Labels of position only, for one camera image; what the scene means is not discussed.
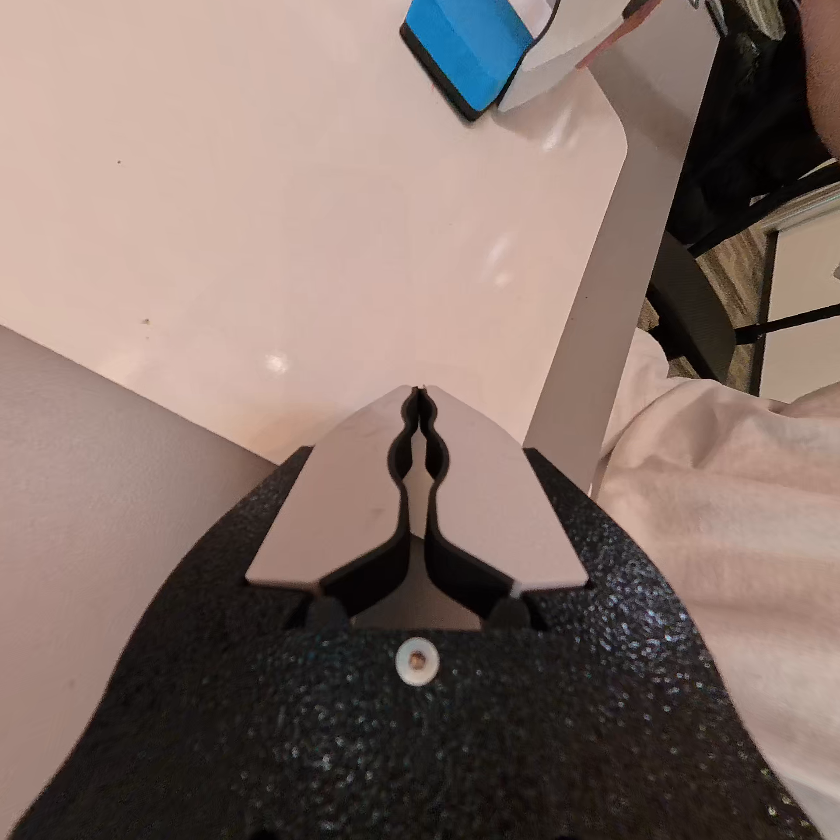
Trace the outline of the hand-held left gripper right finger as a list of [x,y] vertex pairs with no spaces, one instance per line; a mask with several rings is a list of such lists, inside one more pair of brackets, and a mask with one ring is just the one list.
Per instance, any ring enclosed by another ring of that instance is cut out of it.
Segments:
[[506,600],[586,587],[588,573],[519,442],[435,385],[419,393],[418,415],[433,480],[430,581],[479,617]]

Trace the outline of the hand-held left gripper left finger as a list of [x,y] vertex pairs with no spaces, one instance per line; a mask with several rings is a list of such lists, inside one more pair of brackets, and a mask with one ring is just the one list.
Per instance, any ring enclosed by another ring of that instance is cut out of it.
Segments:
[[403,583],[418,393],[398,386],[314,445],[248,567],[249,584],[331,597],[353,617]]

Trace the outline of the blue foam eraser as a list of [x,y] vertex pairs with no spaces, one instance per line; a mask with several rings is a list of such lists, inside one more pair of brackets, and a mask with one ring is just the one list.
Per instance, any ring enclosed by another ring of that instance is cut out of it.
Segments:
[[412,1],[400,36],[470,123],[498,101],[536,41],[508,1]]

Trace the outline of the white whiteboard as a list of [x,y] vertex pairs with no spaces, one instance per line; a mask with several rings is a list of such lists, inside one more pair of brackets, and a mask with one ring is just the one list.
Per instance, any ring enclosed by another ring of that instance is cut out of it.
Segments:
[[399,385],[520,443],[627,155],[462,121],[408,2],[2,2],[2,324],[276,463]]

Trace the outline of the person's right forearm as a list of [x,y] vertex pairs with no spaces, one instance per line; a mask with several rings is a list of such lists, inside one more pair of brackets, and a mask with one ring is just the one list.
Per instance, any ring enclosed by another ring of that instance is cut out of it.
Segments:
[[815,131],[839,159],[839,2],[801,1],[808,109]]

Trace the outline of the person's right hand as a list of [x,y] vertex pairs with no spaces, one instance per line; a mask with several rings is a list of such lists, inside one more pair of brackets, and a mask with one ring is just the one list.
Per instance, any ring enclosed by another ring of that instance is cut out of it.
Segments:
[[656,9],[661,1],[626,2],[620,22],[608,35],[599,36],[595,44],[588,48],[583,57],[575,64],[577,70],[587,68],[599,55],[612,48],[615,43],[638,28]]

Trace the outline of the person's white shirt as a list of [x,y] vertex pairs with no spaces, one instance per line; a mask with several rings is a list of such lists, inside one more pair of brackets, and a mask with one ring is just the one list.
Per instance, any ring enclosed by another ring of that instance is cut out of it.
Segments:
[[636,329],[592,496],[698,625],[753,740],[839,835],[839,385],[792,403],[669,375]]

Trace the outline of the black mesh office chair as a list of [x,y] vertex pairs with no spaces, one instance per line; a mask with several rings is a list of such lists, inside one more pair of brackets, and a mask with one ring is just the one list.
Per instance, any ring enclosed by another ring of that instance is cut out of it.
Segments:
[[646,299],[668,361],[684,358],[723,383],[741,345],[838,317],[838,304],[735,328],[697,258],[783,205],[837,186],[838,160],[817,134],[806,96],[801,2],[706,2],[721,35]]

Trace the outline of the white cabinet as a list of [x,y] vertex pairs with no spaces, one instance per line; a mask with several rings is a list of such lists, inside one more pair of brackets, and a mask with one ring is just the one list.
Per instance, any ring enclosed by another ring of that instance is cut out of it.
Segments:
[[[789,318],[839,301],[839,211],[779,233],[769,319]],[[765,339],[760,395],[792,403],[839,380],[839,318],[772,332]]]

